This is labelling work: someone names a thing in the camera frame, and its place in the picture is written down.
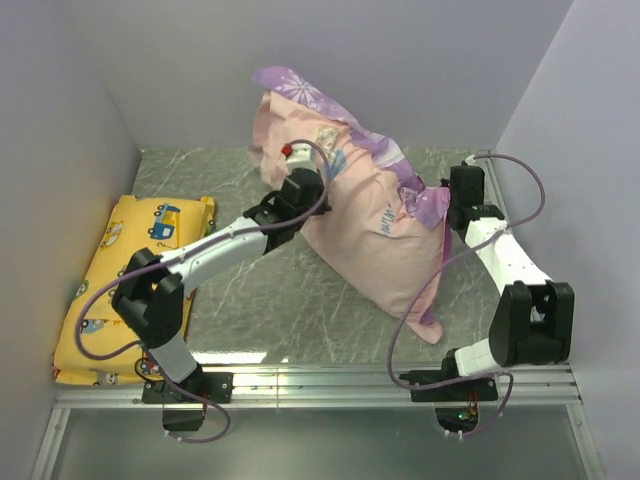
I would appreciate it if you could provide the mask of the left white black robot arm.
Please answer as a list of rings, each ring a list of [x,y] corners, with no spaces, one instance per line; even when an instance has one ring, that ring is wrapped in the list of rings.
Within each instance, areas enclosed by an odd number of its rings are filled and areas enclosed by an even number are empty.
[[[154,254],[141,249],[130,259],[112,307],[159,366],[166,390],[179,402],[204,402],[201,365],[181,333],[185,299],[227,268],[258,259],[293,239],[312,215],[331,210],[331,173],[294,169],[282,187],[267,194],[226,228],[185,247]]]

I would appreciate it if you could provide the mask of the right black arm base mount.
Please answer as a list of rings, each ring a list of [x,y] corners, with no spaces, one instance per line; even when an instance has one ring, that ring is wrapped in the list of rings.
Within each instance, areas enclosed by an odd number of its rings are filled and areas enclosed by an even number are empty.
[[[458,438],[472,434],[479,429],[479,404],[496,401],[496,382],[481,378],[429,390],[412,390],[413,403],[432,403],[438,426],[445,435],[454,434]]]

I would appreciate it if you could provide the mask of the purple princess print pillowcase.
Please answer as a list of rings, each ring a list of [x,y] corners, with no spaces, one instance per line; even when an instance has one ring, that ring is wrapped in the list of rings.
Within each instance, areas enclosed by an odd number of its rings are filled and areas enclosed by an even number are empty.
[[[448,189],[426,185],[394,140],[367,130],[294,70],[261,68],[253,80],[264,90],[250,149],[261,180],[282,186],[291,171],[287,143],[318,145],[325,155],[312,161],[331,168],[331,210],[307,220],[303,237],[360,294],[437,343],[443,328],[432,305],[450,252]]]

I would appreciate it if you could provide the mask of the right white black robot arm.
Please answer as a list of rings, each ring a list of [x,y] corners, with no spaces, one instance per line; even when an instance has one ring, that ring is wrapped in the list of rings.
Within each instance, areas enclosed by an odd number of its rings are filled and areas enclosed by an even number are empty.
[[[475,375],[517,365],[560,364],[571,347],[575,293],[529,258],[501,210],[484,201],[485,174],[467,164],[450,170],[451,229],[474,251],[500,294],[488,337],[452,349],[442,362],[444,394],[460,400]]]

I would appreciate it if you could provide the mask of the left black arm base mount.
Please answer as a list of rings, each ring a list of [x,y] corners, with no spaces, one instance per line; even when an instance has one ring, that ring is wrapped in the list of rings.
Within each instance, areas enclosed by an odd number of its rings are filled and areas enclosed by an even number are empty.
[[[167,436],[183,443],[213,442],[223,438],[231,428],[231,417],[224,405],[231,402],[233,380],[231,372],[205,372],[178,385],[160,380],[147,381],[141,404],[161,408],[162,427]],[[204,426],[210,410],[222,415],[220,432],[209,437],[195,437]]]

